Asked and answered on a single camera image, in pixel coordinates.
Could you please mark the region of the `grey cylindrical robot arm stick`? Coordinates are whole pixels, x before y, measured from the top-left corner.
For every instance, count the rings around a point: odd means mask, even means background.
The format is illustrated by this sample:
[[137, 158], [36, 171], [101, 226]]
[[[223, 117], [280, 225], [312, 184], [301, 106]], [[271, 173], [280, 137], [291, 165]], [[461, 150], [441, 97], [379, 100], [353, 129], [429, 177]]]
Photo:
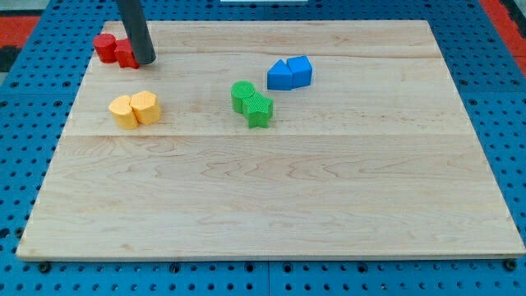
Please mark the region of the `grey cylindrical robot arm stick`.
[[136, 61], [140, 65], [151, 64], [156, 59], [156, 52], [141, 1], [116, 0], [116, 3]]

